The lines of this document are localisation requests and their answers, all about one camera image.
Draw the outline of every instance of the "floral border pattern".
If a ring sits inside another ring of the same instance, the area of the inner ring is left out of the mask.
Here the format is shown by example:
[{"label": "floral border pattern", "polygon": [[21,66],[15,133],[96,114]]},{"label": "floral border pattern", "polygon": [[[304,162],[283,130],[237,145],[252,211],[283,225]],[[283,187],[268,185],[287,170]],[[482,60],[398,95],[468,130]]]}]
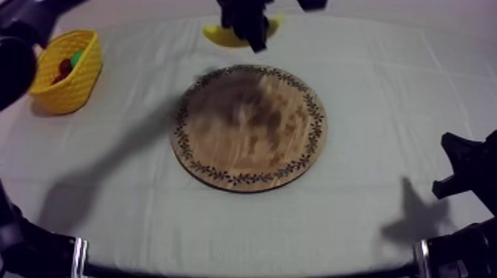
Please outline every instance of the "floral border pattern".
[{"label": "floral border pattern", "polygon": [[[277,169],[275,172],[271,173],[259,173],[259,174],[238,174],[230,175],[227,171],[216,169],[213,166],[205,166],[200,161],[195,160],[192,149],[190,148],[189,136],[185,133],[184,127],[186,126],[186,119],[189,116],[188,113],[188,103],[192,94],[198,90],[209,85],[209,83],[223,75],[229,75],[233,72],[243,72],[243,73],[255,73],[259,75],[270,75],[276,76],[278,79],[285,81],[288,85],[297,88],[301,93],[309,115],[312,118],[311,131],[308,133],[308,143],[305,145],[305,153],[301,155],[298,160],[290,161],[286,166]],[[177,140],[177,145],[180,147],[178,156],[181,156],[188,167],[198,173],[206,174],[213,180],[225,180],[230,185],[236,186],[241,183],[253,184],[264,182],[268,183],[275,179],[281,179],[287,177],[290,173],[294,171],[299,171],[304,169],[310,162],[311,156],[316,154],[318,147],[318,142],[322,139],[322,125],[325,120],[325,116],[321,113],[319,106],[317,105],[313,95],[310,93],[309,87],[302,81],[297,80],[293,75],[283,72],[281,69],[263,67],[263,66],[252,66],[252,65],[236,65],[233,67],[217,69],[204,75],[199,81],[197,81],[183,96],[179,109],[176,114],[175,123],[175,140]]]}]

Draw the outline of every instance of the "yellow bowl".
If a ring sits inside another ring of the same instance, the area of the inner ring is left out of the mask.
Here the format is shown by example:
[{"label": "yellow bowl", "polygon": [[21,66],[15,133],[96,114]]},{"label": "yellow bowl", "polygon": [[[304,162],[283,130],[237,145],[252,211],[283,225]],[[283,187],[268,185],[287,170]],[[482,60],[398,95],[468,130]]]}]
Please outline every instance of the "yellow bowl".
[{"label": "yellow bowl", "polygon": [[[57,84],[58,65],[65,58],[82,51],[72,72]],[[88,100],[98,73],[102,56],[98,35],[93,30],[75,30],[50,42],[38,58],[38,71],[29,94],[48,112],[67,114],[80,109]]]}]

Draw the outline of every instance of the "wooden plate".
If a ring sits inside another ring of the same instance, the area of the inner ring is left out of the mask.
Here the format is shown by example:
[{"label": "wooden plate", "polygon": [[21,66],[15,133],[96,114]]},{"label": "wooden plate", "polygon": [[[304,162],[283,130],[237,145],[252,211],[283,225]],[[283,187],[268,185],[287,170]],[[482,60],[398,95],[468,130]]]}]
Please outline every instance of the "wooden plate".
[{"label": "wooden plate", "polygon": [[273,67],[237,65],[188,88],[171,142],[196,178],[219,189],[257,192],[309,169],[326,130],[321,101],[299,78]]}]

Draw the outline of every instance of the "white tablecloth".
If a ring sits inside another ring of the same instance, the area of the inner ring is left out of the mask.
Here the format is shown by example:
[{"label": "white tablecloth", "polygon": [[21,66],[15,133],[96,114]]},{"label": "white tablecloth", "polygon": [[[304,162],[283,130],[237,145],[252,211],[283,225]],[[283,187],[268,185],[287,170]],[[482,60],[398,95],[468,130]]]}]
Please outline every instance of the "white tablecloth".
[{"label": "white tablecloth", "polygon": [[[217,16],[99,30],[87,105],[47,117],[24,99],[1,149],[8,194],[33,222],[88,239],[92,262],[163,274],[338,274],[411,259],[411,245],[490,217],[471,193],[438,201],[440,137],[497,129],[497,48],[346,18],[287,16],[268,50],[222,50]],[[301,77],[328,115],[300,179],[262,194],[204,186],[172,153],[167,115],[198,77],[267,64]]]}]

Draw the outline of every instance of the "red ball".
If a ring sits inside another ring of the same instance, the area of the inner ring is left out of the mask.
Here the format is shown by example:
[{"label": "red ball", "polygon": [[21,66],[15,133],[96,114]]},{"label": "red ball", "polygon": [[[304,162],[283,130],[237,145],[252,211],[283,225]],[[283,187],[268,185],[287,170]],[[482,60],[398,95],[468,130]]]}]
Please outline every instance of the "red ball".
[{"label": "red ball", "polygon": [[65,74],[60,74],[59,76],[57,76],[57,77],[53,80],[52,85],[53,85],[53,84],[56,84],[56,83],[58,83],[58,82],[60,82],[60,81],[63,81],[63,80],[64,80],[64,78],[66,78],[67,76],[68,76],[68,75],[65,75]]},{"label": "red ball", "polygon": [[72,71],[71,60],[62,60],[62,62],[58,65],[58,71],[61,73],[61,75],[69,75]]}]

